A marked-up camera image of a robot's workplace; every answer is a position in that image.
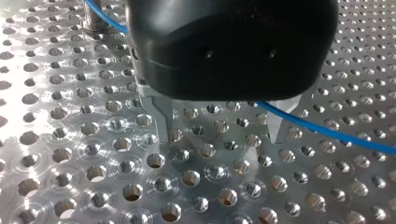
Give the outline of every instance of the black plastic cover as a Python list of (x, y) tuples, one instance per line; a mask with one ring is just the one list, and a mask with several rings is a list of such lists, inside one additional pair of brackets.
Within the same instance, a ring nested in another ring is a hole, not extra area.
[(316, 80), (335, 0), (127, 0), (134, 66), (184, 100), (278, 100)]

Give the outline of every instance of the countersunk hole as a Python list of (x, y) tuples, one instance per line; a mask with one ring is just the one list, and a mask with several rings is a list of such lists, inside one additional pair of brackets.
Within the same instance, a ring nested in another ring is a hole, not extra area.
[(181, 217), (181, 208), (176, 203), (168, 203), (161, 209), (161, 217), (167, 222), (176, 222)]
[(111, 79), (114, 77), (114, 73), (112, 71), (100, 71), (99, 78), (101, 79)]
[(37, 215), (38, 212), (35, 209), (27, 209), (18, 214), (18, 219), (22, 224), (29, 224), (35, 222)]
[(285, 212), (291, 217), (297, 217), (301, 212), (300, 205), (297, 203), (286, 203)]
[(94, 207), (97, 208), (102, 208), (105, 205), (108, 204), (108, 201), (110, 200), (110, 196), (106, 193), (96, 193), (91, 197), (91, 204)]
[(133, 161), (123, 161), (120, 163), (120, 171), (124, 174), (129, 174), (134, 170)]
[(95, 122), (84, 123), (81, 126), (81, 132), (85, 135), (93, 135), (99, 132), (99, 125)]
[(79, 112), (81, 112), (81, 114), (83, 114), (83, 115), (90, 115), (94, 111), (95, 111), (95, 106), (93, 106), (93, 105), (82, 105), (79, 108)]
[(141, 114), (136, 117), (136, 124), (140, 127), (148, 127), (152, 123), (150, 115)]
[(37, 140), (38, 135), (32, 131), (23, 133), (20, 137), (20, 142), (26, 146), (34, 144), (35, 142), (37, 142)]
[(143, 188), (140, 185), (127, 185), (122, 189), (122, 195), (128, 202), (135, 202), (142, 197)]
[(308, 183), (308, 175), (303, 172), (294, 172), (293, 174), (294, 180), (299, 184), (306, 184)]
[(224, 206), (234, 206), (238, 201), (238, 194), (233, 189), (222, 189), (219, 202)]
[(55, 204), (55, 215), (60, 219), (70, 218), (76, 212), (77, 203), (73, 199), (65, 199)]
[(271, 188), (277, 192), (284, 192), (288, 188), (288, 182), (280, 175), (275, 175), (271, 178)]
[(99, 182), (105, 179), (106, 168), (104, 166), (92, 166), (87, 170), (87, 178), (91, 182)]
[(59, 174), (55, 177), (56, 184), (63, 188), (66, 187), (67, 185), (70, 184), (72, 181), (72, 175), (65, 173), (65, 174)]
[(239, 159), (233, 162), (233, 169), (240, 175), (248, 173), (250, 163), (243, 159)]
[(199, 148), (199, 153), (204, 157), (213, 157), (216, 154), (216, 150), (212, 144), (205, 143)]
[(72, 150), (70, 150), (70, 148), (67, 147), (57, 148), (52, 154), (52, 159), (57, 163), (66, 162), (70, 160), (71, 157), (72, 157)]
[(218, 114), (220, 109), (216, 105), (209, 105), (209, 106), (206, 107), (206, 111), (209, 114)]
[(124, 137), (117, 138), (113, 142), (113, 147), (118, 152), (128, 151), (129, 148), (131, 147), (131, 140), (129, 138), (124, 138)]
[(30, 197), (37, 193), (39, 183), (33, 179), (25, 179), (18, 185), (18, 193), (23, 197)]
[(247, 145), (250, 147), (259, 147), (262, 144), (262, 140), (255, 134), (247, 136)]
[(85, 81), (85, 80), (87, 80), (87, 78), (88, 78), (88, 76), (85, 73), (78, 73), (76, 75), (76, 80), (77, 81)]
[(38, 69), (38, 66), (35, 63), (27, 63), (23, 66), (23, 70), (25, 72), (34, 72)]
[(218, 133), (227, 133), (227, 131), (230, 129), (230, 125), (228, 125), (226, 121), (216, 120), (213, 123), (213, 128)]
[(34, 93), (28, 93), (22, 97), (22, 102), (26, 105), (33, 105), (37, 103), (38, 95)]
[(272, 164), (271, 158), (265, 155), (260, 155), (257, 157), (257, 162), (263, 167), (269, 167)]
[(64, 93), (62, 91), (55, 91), (50, 97), (52, 98), (52, 100), (62, 100), (64, 98)]
[(204, 213), (209, 208), (209, 200), (204, 197), (197, 197), (193, 201), (195, 211)]
[(92, 95), (92, 89), (91, 88), (78, 88), (77, 89), (77, 96), (81, 98), (88, 98)]
[(27, 155), (25, 157), (22, 157), (21, 164), (22, 166), (29, 168), (35, 165), (37, 159), (38, 159), (37, 155)]
[(238, 111), (241, 109), (241, 104), (239, 104), (239, 102), (235, 102), (235, 101), (229, 101), (226, 103), (227, 109), (229, 109), (230, 111)]
[(94, 156), (99, 153), (100, 146), (98, 144), (88, 144), (85, 146), (84, 152), (88, 156)]
[(228, 141), (224, 142), (224, 147), (225, 147), (225, 149), (228, 149), (228, 150), (236, 150), (238, 148), (238, 145), (236, 144), (235, 141), (228, 140)]
[(201, 176), (198, 174), (198, 172), (189, 170), (183, 173), (181, 179), (186, 186), (195, 187), (199, 184)]
[(239, 119), (236, 120), (236, 124), (241, 126), (241, 127), (243, 127), (243, 128), (246, 128), (248, 126), (248, 120), (239, 118)]
[(148, 166), (153, 169), (161, 168), (165, 165), (165, 157), (158, 153), (153, 153), (147, 158)]
[(155, 182), (154, 182), (154, 188), (159, 191), (159, 192), (166, 192), (168, 191), (170, 188), (172, 188), (171, 186), (171, 181), (166, 178), (166, 177), (161, 177), (158, 178)]
[(49, 50), (49, 55), (50, 56), (59, 56), (61, 54), (62, 54), (62, 50), (61, 49), (54, 48), (54, 49), (50, 49)]
[(263, 208), (260, 212), (259, 220), (261, 224), (276, 224), (277, 213), (270, 208)]
[(122, 109), (122, 103), (120, 101), (108, 101), (105, 108), (107, 111), (117, 112)]
[(50, 116), (53, 119), (64, 119), (68, 114), (68, 110), (64, 107), (56, 107), (50, 111)]
[(25, 86), (33, 87), (35, 85), (35, 80), (32, 78), (28, 78), (24, 81)]
[(27, 113), (27, 114), (25, 114), (23, 116), (23, 121), (25, 121), (27, 123), (30, 123), (30, 122), (35, 121), (36, 118), (37, 118), (37, 114), (36, 113), (29, 112), (29, 113)]

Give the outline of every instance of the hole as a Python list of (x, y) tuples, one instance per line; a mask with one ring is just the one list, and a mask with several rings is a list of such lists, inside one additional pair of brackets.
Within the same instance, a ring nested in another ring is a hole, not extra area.
[(72, 157), (72, 150), (67, 147), (60, 147), (56, 149), (52, 154), (52, 159), (57, 163), (63, 163)]
[(87, 170), (87, 178), (91, 182), (99, 182), (105, 179), (106, 168), (104, 166), (92, 166)]
[(233, 189), (222, 189), (219, 195), (219, 202), (224, 206), (234, 206), (238, 201), (238, 195)]
[(87, 79), (88, 79), (87, 74), (78, 73), (78, 74), (76, 75), (76, 80), (77, 80), (77, 81), (85, 81), (85, 80), (87, 80)]
[(199, 148), (199, 152), (204, 157), (213, 157), (216, 154), (216, 150), (212, 144), (205, 143)]
[(97, 155), (100, 151), (100, 146), (98, 144), (89, 144), (85, 146), (84, 152), (88, 156)]
[(247, 119), (237, 119), (236, 124), (243, 128), (246, 128), (248, 126), (248, 120)]
[(294, 153), (287, 149), (279, 150), (278, 156), (285, 163), (292, 163), (296, 160)]
[(227, 124), (226, 121), (223, 120), (216, 120), (213, 123), (213, 128), (215, 129), (216, 132), (218, 133), (227, 133), (227, 131), (230, 129), (230, 126)]
[(91, 197), (91, 204), (94, 207), (97, 208), (102, 208), (105, 205), (108, 204), (108, 201), (110, 200), (110, 196), (106, 193), (96, 193)]
[(277, 192), (284, 192), (288, 188), (288, 182), (280, 175), (275, 175), (271, 178), (271, 188)]
[(228, 150), (236, 150), (238, 148), (238, 145), (236, 144), (235, 141), (225, 141), (224, 147), (225, 147), (225, 149), (228, 149)]
[(161, 209), (161, 217), (167, 222), (176, 222), (181, 217), (181, 208), (176, 203), (168, 203)]
[(344, 202), (347, 198), (346, 193), (341, 189), (332, 189), (330, 194), (337, 202)]
[(63, 107), (56, 107), (50, 111), (50, 116), (53, 119), (64, 119), (67, 116), (68, 110)]
[(120, 101), (109, 101), (106, 103), (105, 108), (110, 112), (117, 112), (122, 109), (122, 103)]
[(209, 105), (206, 107), (206, 111), (209, 114), (218, 114), (220, 111), (220, 108), (216, 105)]
[(197, 197), (192, 201), (196, 212), (204, 213), (209, 208), (209, 200), (204, 197)]
[(35, 165), (37, 162), (37, 155), (27, 155), (21, 159), (21, 165), (29, 168)]
[(62, 140), (67, 136), (67, 129), (66, 128), (57, 128), (52, 133), (52, 139), (54, 140)]
[(29, 51), (26, 52), (26, 56), (28, 56), (30, 58), (35, 57), (35, 52), (32, 51), (32, 50), (29, 50)]
[(150, 115), (141, 114), (136, 117), (136, 124), (140, 127), (148, 127), (152, 122)]
[(248, 173), (250, 163), (243, 159), (239, 159), (233, 162), (233, 169), (240, 175), (245, 175)]
[(153, 153), (147, 158), (148, 166), (153, 169), (161, 168), (165, 165), (165, 157), (158, 153)]
[(306, 184), (308, 183), (308, 175), (303, 172), (295, 172), (293, 174), (294, 180), (299, 184)]
[(56, 184), (63, 188), (70, 184), (72, 181), (72, 175), (70, 174), (59, 174), (55, 177)]
[(101, 79), (111, 79), (114, 77), (114, 73), (112, 71), (101, 71), (99, 72), (99, 77)]
[(93, 105), (82, 105), (79, 108), (79, 112), (81, 112), (81, 114), (83, 115), (90, 115), (94, 111), (95, 111), (95, 107)]
[(81, 126), (81, 132), (85, 135), (94, 135), (99, 132), (99, 125), (97, 123), (84, 123)]
[(38, 212), (35, 209), (27, 209), (18, 214), (18, 220), (22, 224), (29, 224), (35, 222)]
[(92, 89), (91, 88), (78, 88), (77, 89), (77, 96), (80, 98), (88, 98), (92, 95)]
[(25, 40), (25, 44), (27, 44), (27, 45), (36, 45), (36, 44), (38, 44), (38, 39), (36, 39), (36, 38), (27, 38), (26, 40)]
[(257, 162), (263, 167), (269, 167), (272, 164), (271, 158), (265, 155), (257, 157)]
[(124, 174), (129, 174), (134, 170), (133, 161), (123, 161), (120, 163), (120, 171)]
[(194, 125), (191, 128), (192, 133), (198, 136), (201, 136), (204, 134), (205, 130), (204, 130), (204, 126), (201, 125)]
[(20, 142), (26, 146), (30, 146), (34, 144), (35, 142), (37, 142), (37, 140), (38, 140), (38, 135), (32, 131), (23, 133), (20, 137)]
[(230, 111), (238, 111), (239, 109), (241, 109), (241, 104), (239, 104), (239, 102), (235, 102), (235, 101), (229, 101), (226, 103), (227, 109), (229, 109)]
[(33, 105), (37, 103), (38, 95), (34, 93), (28, 93), (22, 97), (22, 102), (26, 105)]
[(28, 87), (33, 87), (35, 85), (35, 80), (32, 78), (28, 78), (24, 81), (24, 85)]
[(303, 146), (301, 147), (301, 152), (307, 157), (315, 156), (315, 150), (312, 147)]
[(62, 91), (55, 91), (50, 97), (55, 101), (62, 100), (64, 98), (64, 93)]
[(117, 138), (113, 142), (113, 147), (116, 149), (118, 152), (124, 152), (128, 151), (129, 148), (131, 147), (131, 140), (129, 138)]
[(262, 140), (255, 134), (247, 136), (247, 145), (250, 147), (259, 147), (262, 144)]
[(8, 59), (12, 59), (13, 57), (14, 57), (14, 55), (8, 51), (0, 53), (1, 60), (8, 60)]
[(55, 204), (55, 215), (60, 219), (70, 218), (76, 211), (77, 203), (73, 199), (65, 199)]
[(276, 224), (277, 213), (270, 208), (263, 208), (260, 212), (259, 220), (261, 224)]
[(25, 179), (18, 185), (18, 193), (23, 197), (31, 197), (38, 191), (39, 183), (33, 179)]
[(201, 177), (198, 172), (189, 170), (183, 173), (181, 179), (186, 186), (196, 187), (199, 184)]
[(316, 193), (312, 193), (308, 196), (308, 202), (314, 211), (325, 211), (326, 209), (326, 201), (325, 199)]
[(301, 212), (300, 205), (297, 203), (286, 203), (285, 212), (291, 217), (297, 217)]
[(196, 108), (187, 107), (184, 109), (184, 116), (187, 119), (196, 119), (198, 117), (198, 115), (199, 115), (199, 113)]

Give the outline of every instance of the aluminum surface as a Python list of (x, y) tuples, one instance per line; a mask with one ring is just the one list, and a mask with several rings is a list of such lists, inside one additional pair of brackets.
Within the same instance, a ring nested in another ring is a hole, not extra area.
[[(339, 3), (294, 114), (396, 145), (395, 5)], [(160, 148), (124, 35), (86, 35), (80, 0), (0, 7), (1, 223), (396, 223), (395, 157), (287, 122), (273, 145), (247, 102), (175, 101)], [(122, 2), (103, 9), (124, 20)]]

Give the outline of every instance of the perforated metal plate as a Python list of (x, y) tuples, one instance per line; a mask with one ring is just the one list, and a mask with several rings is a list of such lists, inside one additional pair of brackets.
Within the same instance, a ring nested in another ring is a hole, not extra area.
[[(396, 144), (395, 5), (339, 3), (295, 115)], [(103, 6), (124, 21), (122, 2)], [(1, 223), (396, 222), (393, 156), (287, 122), (272, 145), (246, 102), (174, 102), (175, 142), (160, 147), (124, 35), (85, 34), (80, 0), (0, 7)]]

